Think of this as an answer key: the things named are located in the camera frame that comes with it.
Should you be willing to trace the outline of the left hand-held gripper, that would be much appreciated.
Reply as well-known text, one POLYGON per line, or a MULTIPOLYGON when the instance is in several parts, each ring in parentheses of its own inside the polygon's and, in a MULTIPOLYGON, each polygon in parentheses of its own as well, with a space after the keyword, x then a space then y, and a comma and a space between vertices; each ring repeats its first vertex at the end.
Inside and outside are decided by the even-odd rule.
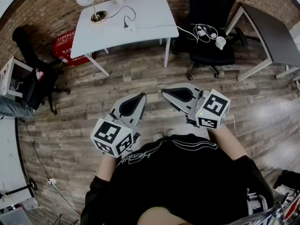
POLYGON ((137 138, 138 122, 147 103, 145 93, 136 93, 117 100, 111 110, 99 118, 90 138, 100 151, 119 158, 137 138))

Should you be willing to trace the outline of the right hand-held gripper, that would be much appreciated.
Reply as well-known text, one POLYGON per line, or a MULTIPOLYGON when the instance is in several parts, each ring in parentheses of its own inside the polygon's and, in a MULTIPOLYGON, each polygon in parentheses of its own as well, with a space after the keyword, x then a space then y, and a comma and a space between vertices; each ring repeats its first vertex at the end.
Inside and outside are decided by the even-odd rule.
POLYGON ((161 95, 195 127, 219 129, 229 112, 230 99, 216 90, 178 83, 161 90, 161 95))

